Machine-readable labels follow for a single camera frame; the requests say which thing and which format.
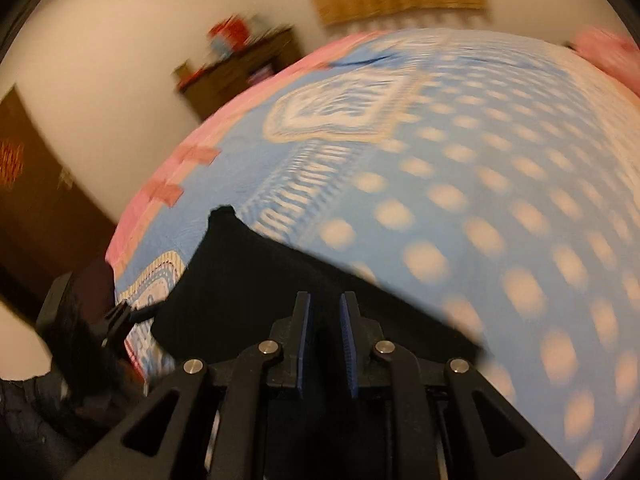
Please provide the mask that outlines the red knot door ornament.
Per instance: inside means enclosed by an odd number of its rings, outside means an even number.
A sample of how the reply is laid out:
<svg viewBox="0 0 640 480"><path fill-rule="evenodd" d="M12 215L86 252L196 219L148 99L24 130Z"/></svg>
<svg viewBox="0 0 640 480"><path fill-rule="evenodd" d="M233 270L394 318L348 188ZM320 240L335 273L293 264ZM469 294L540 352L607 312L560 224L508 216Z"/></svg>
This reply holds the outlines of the red knot door ornament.
<svg viewBox="0 0 640 480"><path fill-rule="evenodd" d="M10 140L0 144L0 185L10 190L24 171L24 145Z"/></svg>

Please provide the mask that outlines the red gift bags pile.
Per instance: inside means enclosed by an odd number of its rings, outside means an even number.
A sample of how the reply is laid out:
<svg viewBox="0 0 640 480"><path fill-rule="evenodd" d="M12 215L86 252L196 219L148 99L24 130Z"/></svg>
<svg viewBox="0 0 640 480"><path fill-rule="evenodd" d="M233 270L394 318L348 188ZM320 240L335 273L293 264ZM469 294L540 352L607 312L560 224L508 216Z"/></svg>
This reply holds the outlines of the red gift bags pile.
<svg viewBox="0 0 640 480"><path fill-rule="evenodd" d="M269 32L271 26L260 15L233 14L215 24L207 32L210 52L215 61L225 60L247 48Z"/></svg>

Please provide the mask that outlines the black knit garment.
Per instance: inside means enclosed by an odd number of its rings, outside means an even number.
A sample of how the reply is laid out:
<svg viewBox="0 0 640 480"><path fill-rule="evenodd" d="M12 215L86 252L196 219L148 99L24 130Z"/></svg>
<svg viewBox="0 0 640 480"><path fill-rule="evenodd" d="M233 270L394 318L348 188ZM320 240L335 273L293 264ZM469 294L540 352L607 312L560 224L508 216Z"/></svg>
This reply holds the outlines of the black knit garment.
<svg viewBox="0 0 640 480"><path fill-rule="evenodd" d="M214 479L438 478L420 359L478 353L385 290L255 233L229 206L209 214L152 334L177 360L232 363Z"/></svg>

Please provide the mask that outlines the blue pink patterned blanket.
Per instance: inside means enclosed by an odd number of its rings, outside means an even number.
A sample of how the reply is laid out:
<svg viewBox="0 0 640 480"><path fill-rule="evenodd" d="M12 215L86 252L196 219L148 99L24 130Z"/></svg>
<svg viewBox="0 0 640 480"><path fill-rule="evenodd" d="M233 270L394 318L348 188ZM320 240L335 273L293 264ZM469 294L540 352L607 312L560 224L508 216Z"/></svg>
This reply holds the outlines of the blue pink patterned blanket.
<svg viewBox="0 0 640 480"><path fill-rule="evenodd" d="M120 217L117 296L165 298L229 205L443 318L584 479L639 429L639 99L500 32L337 40L186 138Z"/></svg>

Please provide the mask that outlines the brown wooden door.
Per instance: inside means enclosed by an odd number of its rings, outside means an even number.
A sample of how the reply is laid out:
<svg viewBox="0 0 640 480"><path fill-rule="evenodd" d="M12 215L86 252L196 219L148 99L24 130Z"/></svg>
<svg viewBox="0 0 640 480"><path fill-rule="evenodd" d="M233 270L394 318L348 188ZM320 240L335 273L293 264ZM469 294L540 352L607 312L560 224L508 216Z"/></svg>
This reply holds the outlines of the brown wooden door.
<svg viewBox="0 0 640 480"><path fill-rule="evenodd" d="M113 277L105 255L115 223L53 154L15 87L1 100L2 140L24 145L24 171L1 188L1 298L34 324L59 276Z"/></svg>

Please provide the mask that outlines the dark wooden desk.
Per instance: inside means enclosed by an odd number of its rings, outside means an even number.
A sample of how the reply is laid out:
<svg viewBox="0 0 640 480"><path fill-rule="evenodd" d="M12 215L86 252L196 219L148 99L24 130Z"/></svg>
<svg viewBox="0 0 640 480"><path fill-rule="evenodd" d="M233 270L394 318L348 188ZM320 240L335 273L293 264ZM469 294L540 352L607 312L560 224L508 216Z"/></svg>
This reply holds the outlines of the dark wooden desk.
<svg viewBox="0 0 640 480"><path fill-rule="evenodd" d="M188 81L180 82L177 93L201 122L224 104L258 83L264 73L271 77L303 57L293 26L285 26L251 42L222 61L207 65Z"/></svg>

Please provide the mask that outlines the pink floral pillow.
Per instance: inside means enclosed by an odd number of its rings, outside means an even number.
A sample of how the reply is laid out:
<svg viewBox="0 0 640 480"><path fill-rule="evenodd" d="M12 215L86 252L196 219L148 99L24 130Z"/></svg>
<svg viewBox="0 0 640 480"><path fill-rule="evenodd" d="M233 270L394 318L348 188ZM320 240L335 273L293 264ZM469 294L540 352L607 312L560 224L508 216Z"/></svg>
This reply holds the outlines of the pink floral pillow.
<svg viewBox="0 0 640 480"><path fill-rule="evenodd" d="M597 27L582 29L572 40L579 56L639 94L639 47L630 37Z"/></svg>

